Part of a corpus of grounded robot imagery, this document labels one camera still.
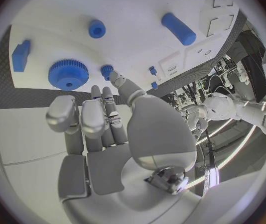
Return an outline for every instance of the textured surface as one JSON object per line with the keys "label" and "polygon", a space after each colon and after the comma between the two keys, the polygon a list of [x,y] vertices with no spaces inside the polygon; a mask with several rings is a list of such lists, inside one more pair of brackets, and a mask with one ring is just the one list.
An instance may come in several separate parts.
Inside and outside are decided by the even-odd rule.
{"label": "textured surface", "polygon": [[[232,32],[215,58],[159,85],[158,90],[149,90],[148,93],[157,97],[162,97],[206,76],[232,46],[245,22],[246,17],[239,12]],[[90,93],[86,92],[15,88],[11,78],[8,59],[9,33],[10,28],[0,42],[0,109],[48,107],[51,102],[60,95],[73,95],[79,105],[81,105],[83,101],[91,99]],[[124,104],[119,96],[115,96],[115,101],[117,105]]]}

